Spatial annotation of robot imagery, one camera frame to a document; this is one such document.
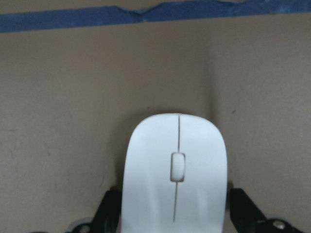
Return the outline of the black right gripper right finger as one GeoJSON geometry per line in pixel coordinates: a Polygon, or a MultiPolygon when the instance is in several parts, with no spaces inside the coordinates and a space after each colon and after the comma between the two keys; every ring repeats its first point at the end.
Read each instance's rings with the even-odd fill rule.
{"type": "Polygon", "coordinates": [[[242,188],[229,192],[230,220],[238,233],[262,233],[267,217],[242,188]]]}

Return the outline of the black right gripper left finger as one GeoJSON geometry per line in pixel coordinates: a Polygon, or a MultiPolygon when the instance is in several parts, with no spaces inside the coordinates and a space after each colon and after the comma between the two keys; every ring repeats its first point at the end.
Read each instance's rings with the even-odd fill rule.
{"type": "Polygon", "coordinates": [[[92,233],[115,233],[121,215],[122,193],[111,189],[106,191],[91,222],[92,233]]]}

